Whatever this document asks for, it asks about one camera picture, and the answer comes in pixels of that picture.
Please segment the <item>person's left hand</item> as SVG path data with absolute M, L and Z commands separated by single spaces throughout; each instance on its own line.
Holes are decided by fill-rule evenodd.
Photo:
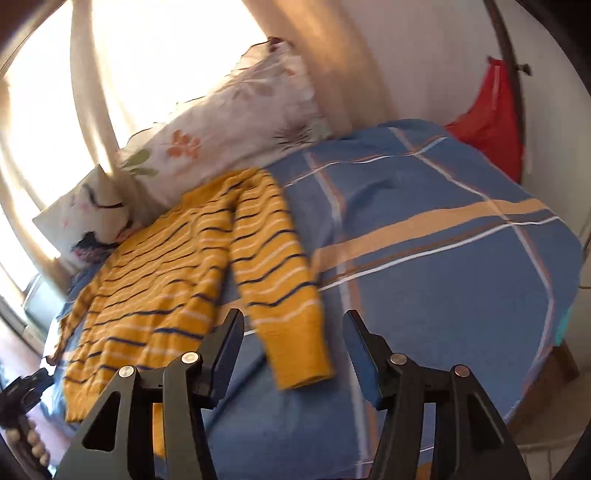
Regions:
M 46 449 L 45 443 L 41 440 L 39 433 L 36 430 L 36 424 L 33 420 L 27 419 L 29 424 L 29 431 L 26 435 L 25 442 L 30 454 L 35 457 L 43 467 L 48 467 L 50 463 L 50 452 Z M 18 429 L 9 428 L 6 430 L 6 438 L 8 443 L 23 452 L 23 441 Z

